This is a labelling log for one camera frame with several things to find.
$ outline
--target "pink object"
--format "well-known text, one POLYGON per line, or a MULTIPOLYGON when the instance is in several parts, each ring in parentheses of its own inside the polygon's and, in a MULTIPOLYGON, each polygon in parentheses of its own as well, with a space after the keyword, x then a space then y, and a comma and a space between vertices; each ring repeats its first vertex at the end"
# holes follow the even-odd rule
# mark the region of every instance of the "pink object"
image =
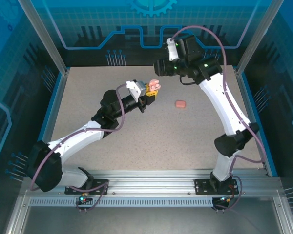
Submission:
POLYGON ((149 87, 150 87, 150 91, 155 91, 155 90, 159 90, 161 88, 161 85, 159 84, 159 80, 158 79, 152 79, 149 82, 149 87))
POLYGON ((175 106, 176 106, 176 108, 185 109, 186 102, 185 101, 176 101, 175 106))

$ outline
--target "blue edge trim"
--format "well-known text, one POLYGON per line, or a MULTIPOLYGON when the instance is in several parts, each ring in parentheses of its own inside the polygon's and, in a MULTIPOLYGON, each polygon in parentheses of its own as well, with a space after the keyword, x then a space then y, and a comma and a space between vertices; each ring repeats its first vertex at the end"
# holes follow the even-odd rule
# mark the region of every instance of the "blue edge trim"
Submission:
POLYGON ((260 136, 262 138, 264 148, 266 150, 267 161, 269 163, 269 167, 270 167, 270 170, 272 172, 272 176, 273 177, 278 177, 278 173, 277 173, 277 170, 275 168, 275 165, 274 165, 274 162, 273 162, 273 159, 272 159, 272 155, 271 155, 271 152, 270 152, 270 149, 269 149, 269 146, 268 146, 268 142, 267 142, 264 130, 263 130, 263 125, 262 125, 262 123, 260 121, 256 106, 255 106, 255 102, 254 102, 254 99, 253 99, 253 96, 252 96, 252 93, 251 93, 251 89, 250 89, 248 80, 247 80, 244 72, 242 73, 242 79, 243 79, 243 82, 244 82, 244 85, 245 85, 245 88, 246 88, 246 92, 248 93, 248 97, 249 97, 249 100, 250 100, 251 107, 253 109, 255 120, 256 120, 256 122, 257 122, 257 124, 259 126, 259 133, 260 133, 260 136))
MULTIPOLYGON (((46 112, 44 120, 43 120, 43 124, 42 124, 42 127, 41 127, 41 131, 40 131, 38 140, 42 139, 43 134, 45 132, 47 122, 48 122, 48 119, 49 119, 49 116, 50 116, 50 113, 51 113, 51 109, 52 109, 52 106, 53 106, 53 102, 54 102, 54 99, 55 99, 55 95, 57 93, 57 90, 58 90, 58 87, 59 87, 59 84, 60 84, 60 81, 61 81, 61 76, 62 76, 61 73, 59 73, 58 78, 57 78, 57 82, 55 83, 54 90, 53 90, 53 93, 52 93, 52 96, 51 96, 51 99, 50 99, 50 102, 49 102, 49 105, 48 105, 47 112, 46 112)), ((270 170, 272 172, 272 176, 273 177, 278 177, 278 173, 277 173, 277 170, 275 168, 275 165, 274 165, 274 162, 273 162, 273 159, 272 159, 272 155, 271 155, 271 152, 270 152, 270 149, 269 149, 269 146, 268 146, 268 142, 267 142, 265 133, 263 131, 263 126, 262 126, 262 123, 260 121, 257 109, 255 107, 254 99, 253 99, 252 94, 251 94, 251 89, 250 89, 249 83, 248 83, 247 78, 246 78, 244 73, 242 73, 242 78, 243 78, 243 82, 244 82, 244 85, 245 85, 245 88, 246 88, 246 91, 247 91, 247 94, 248 94, 248 97, 249 97, 249 100, 250 100, 251 107, 253 109, 255 120, 259 125, 259 133, 260 133, 263 145, 264 145, 265 150, 266 150, 267 160, 268 160, 268 163, 269 163, 269 166, 270 166, 270 170)))
POLYGON ((57 94, 61 79, 62 79, 62 74, 59 72, 57 81, 55 82, 55 85, 54 85, 54 89, 53 89, 52 96, 51 96, 51 99, 50 99, 50 102, 49 102, 49 105, 48 105, 47 112, 45 113, 45 116, 44 116, 44 120, 43 120, 41 130, 40 130, 40 133, 39 133, 39 136, 38 136, 38 140, 42 140, 43 134, 44 134, 45 129, 47 127, 48 119, 49 119, 50 114, 51 114, 51 109, 52 109, 52 106, 53 106, 55 96, 57 94))

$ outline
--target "speckled tabletop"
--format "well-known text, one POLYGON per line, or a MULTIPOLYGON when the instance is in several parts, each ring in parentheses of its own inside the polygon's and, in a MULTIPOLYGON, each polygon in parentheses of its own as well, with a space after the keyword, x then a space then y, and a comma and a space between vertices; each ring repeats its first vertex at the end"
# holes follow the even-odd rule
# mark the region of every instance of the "speckled tabletop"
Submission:
MULTIPOLYGON (((122 130, 88 145, 65 164, 89 170, 213 168, 217 159, 214 139, 224 130, 208 97, 199 86, 181 85, 178 77, 156 76, 151 66, 72 67, 52 140, 86 124, 100 108, 105 91, 133 79, 144 82, 159 79, 162 88, 157 100, 143 114, 139 110, 126 114, 122 130), (176 109, 176 100, 186 101, 187 107, 176 109)), ((232 66, 228 66, 228 85, 246 114, 232 66)), ((121 95, 127 96, 128 91, 122 89, 121 95)), ((241 155, 259 159, 253 139, 241 155)), ((236 168, 259 166, 262 165, 241 160, 235 165, 236 168)))

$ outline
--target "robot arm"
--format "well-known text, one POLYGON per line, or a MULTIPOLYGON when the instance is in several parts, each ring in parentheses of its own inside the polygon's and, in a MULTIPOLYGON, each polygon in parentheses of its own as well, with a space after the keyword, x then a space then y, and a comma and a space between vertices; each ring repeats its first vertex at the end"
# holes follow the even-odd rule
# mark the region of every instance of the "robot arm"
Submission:
MULTIPOLYGON (((169 58, 154 63, 158 76, 187 76, 199 85, 212 102, 224 127, 224 134, 215 139, 218 151, 216 167, 210 175, 210 183, 217 192, 223 182, 230 179, 230 168, 234 156, 252 138, 251 133, 240 122, 231 108, 223 86, 223 74, 215 58, 204 58, 205 50, 196 42, 195 36, 185 36, 177 40, 167 40, 169 58)), ((227 93, 236 110, 246 124, 256 133, 257 123, 251 123, 242 113, 228 87, 227 93)))
MULTIPOLYGON (((122 98, 125 113, 136 108, 143 113, 146 106, 155 101, 160 85, 157 83, 156 88, 150 86, 151 83, 144 84, 142 81, 126 82, 126 88, 130 94, 122 98)), ((122 111, 116 90, 106 91, 100 105, 101 108, 91 121, 83 127, 58 140, 49 143, 39 141, 33 146, 25 167, 26 174, 31 179, 42 160, 54 150, 35 181, 42 191, 50 191, 57 185, 80 188, 91 178, 91 175, 83 168, 66 170, 62 168, 62 165, 80 149, 111 134, 111 131, 100 131, 100 129, 115 130, 119 125, 117 118, 122 116, 122 111)))

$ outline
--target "gear logo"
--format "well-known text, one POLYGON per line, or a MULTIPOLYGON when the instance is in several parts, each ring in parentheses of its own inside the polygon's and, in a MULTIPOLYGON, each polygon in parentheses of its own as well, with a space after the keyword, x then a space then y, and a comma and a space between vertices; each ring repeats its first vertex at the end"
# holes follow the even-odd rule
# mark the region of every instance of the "gear logo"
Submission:
POLYGON ((0 15, 11 24, 19 14, 17 0, 0 0, 0 15))
POLYGON ((160 16, 161 13, 166 14, 166 10, 172 9, 172 5, 177 3, 177 0, 128 0, 127 2, 138 14, 153 17, 160 16))

